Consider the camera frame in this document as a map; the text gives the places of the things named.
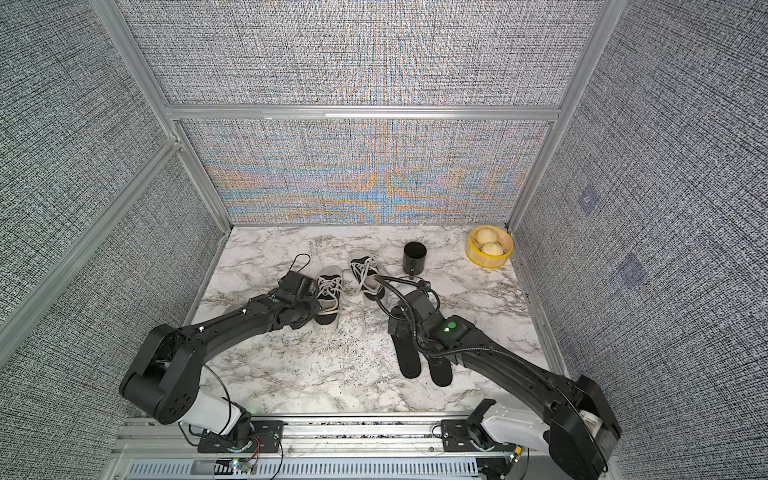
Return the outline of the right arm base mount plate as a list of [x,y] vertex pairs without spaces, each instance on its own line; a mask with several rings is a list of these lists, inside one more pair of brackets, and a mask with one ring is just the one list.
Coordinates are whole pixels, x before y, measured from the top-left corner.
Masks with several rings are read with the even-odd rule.
[[471,435],[465,420],[441,420],[436,436],[442,442],[443,450],[449,453],[504,452],[519,455],[524,451],[518,445],[498,443],[489,436],[480,438],[478,435]]

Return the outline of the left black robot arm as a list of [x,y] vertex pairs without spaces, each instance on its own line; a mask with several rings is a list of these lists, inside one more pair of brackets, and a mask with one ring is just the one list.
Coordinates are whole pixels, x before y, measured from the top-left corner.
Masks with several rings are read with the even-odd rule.
[[229,395],[200,391],[206,362],[257,335],[302,328],[320,311],[317,282],[291,272],[266,294],[211,320],[153,328],[128,367],[120,395],[162,424],[182,422],[238,441],[247,414]]

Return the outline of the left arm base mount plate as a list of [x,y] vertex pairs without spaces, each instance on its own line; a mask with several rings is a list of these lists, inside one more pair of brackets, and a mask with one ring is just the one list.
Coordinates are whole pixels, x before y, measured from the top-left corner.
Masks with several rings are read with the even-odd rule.
[[196,450],[198,453],[278,453],[283,430],[281,420],[242,420],[226,435],[204,433]]

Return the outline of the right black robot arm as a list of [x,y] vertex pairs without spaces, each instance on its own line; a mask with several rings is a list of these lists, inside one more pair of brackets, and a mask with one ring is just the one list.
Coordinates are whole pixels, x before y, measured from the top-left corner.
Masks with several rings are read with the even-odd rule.
[[444,317],[421,281],[377,275],[376,281],[398,299],[400,330],[430,361],[445,360],[473,370],[522,401],[542,420],[541,439],[555,464],[573,479],[598,479],[622,430],[600,386],[587,376],[576,380],[550,372],[494,342],[472,322]]

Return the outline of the black canvas sneaker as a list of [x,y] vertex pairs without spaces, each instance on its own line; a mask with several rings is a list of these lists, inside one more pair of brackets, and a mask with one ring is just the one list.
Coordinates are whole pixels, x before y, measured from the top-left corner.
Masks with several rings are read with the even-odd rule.
[[341,313],[343,294],[342,269],[338,266],[326,267],[319,273],[317,285],[316,298],[319,302],[320,310],[315,317],[315,322],[320,329],[335,329]]
[[385,294],[384,287],[376,279],[381,274],[377,261],[370,253],[355,250],[350,255],[349,267],[366,304],[376,307]]

